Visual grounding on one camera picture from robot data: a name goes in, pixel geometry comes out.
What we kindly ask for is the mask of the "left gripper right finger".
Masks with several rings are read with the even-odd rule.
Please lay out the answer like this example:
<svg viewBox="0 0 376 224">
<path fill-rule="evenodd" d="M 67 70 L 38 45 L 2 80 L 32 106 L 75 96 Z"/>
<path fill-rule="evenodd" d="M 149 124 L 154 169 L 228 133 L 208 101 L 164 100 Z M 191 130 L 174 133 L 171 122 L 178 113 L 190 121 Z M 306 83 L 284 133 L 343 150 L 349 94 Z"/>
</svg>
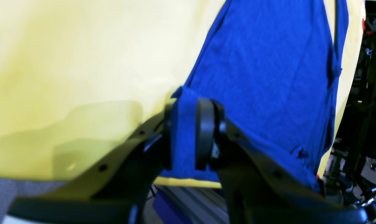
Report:
<svg viewBox="0 0 376 224">
<path fill-rule="evenodd" d="M 345 208 L 297 182 L 253 146 L 221 104 L 199 98 L 196 169 L 215 171 L 231 224 L 370 224 L 372 205 Z"/>
</svg>

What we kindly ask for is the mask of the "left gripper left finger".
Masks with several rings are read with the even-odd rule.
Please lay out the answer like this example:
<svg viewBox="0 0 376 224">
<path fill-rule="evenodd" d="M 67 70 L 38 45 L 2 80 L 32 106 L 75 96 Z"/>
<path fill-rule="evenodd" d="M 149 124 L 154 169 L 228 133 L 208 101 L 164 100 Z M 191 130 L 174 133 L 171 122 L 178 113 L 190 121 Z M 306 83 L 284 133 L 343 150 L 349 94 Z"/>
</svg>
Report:
<svg viewBox="0 0 376 224">
<path fill-rule="evenodd" d="M 83 174 L 37 197 L 17 198 L 9 224 L 139 224 L 154 180 L 172 168 L 175 100 Z"/>
</svg>

